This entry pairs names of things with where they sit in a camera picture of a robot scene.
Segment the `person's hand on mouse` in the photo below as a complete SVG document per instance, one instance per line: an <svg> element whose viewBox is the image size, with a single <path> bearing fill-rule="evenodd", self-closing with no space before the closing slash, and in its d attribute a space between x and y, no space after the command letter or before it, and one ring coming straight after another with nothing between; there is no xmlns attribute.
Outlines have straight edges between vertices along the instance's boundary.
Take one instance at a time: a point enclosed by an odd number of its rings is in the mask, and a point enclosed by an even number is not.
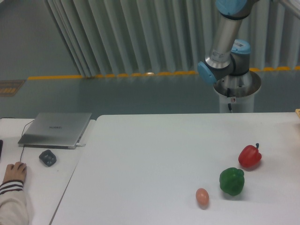
<svg viewBox="0 0 300 225"><path fill-rule="evenodd" d="M8 164L3 178L3 183L18 180L25 182L27 174L27 165L22 162L16 162L15 164Z"/></svg>

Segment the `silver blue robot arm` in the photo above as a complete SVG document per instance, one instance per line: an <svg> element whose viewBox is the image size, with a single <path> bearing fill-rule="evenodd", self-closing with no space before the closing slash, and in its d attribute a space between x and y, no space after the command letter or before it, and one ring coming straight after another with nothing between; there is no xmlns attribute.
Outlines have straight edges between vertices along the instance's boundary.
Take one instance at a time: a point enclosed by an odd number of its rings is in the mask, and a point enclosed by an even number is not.
<svg viewBox="0 0 300 225"><path fill-rule="evenodd" d="M214 84L227 75L239 76L249 71L250 44L236 37L242 20L247 18L256 0L217 0L215 5L221 15L211 50L205 61L197 65L200 77Z"/></svg>

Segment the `striped white sleeve forearm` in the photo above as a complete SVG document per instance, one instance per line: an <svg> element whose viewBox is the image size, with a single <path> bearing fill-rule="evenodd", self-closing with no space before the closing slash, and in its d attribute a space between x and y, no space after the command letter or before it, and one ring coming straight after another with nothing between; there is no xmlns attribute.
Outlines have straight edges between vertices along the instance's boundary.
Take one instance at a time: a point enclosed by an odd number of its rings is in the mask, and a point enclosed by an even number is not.
<svg viewBox="0 0 300 225"><path fill-rule="evenodd" d="M10 180L0 186L0 224L27 225L29 215L23 181Z"/></svg>

